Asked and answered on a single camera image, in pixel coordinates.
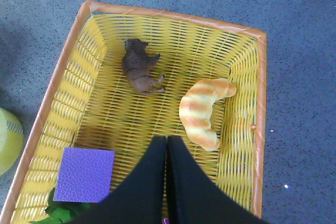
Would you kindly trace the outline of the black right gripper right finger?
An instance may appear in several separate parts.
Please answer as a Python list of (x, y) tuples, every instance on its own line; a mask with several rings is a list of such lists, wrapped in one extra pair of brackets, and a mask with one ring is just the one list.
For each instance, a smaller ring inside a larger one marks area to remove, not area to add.
[(166, 196), (170, 223), (266, 223), (209, 179), (180, 136), (167, 138)]

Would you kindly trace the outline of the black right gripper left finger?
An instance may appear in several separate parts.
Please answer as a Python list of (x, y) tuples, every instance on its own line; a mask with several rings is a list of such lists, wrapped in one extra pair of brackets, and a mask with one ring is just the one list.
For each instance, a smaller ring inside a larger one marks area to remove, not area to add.
[(70, 223), (161, 223), (167, 137), (154, 136), (132, 172)]

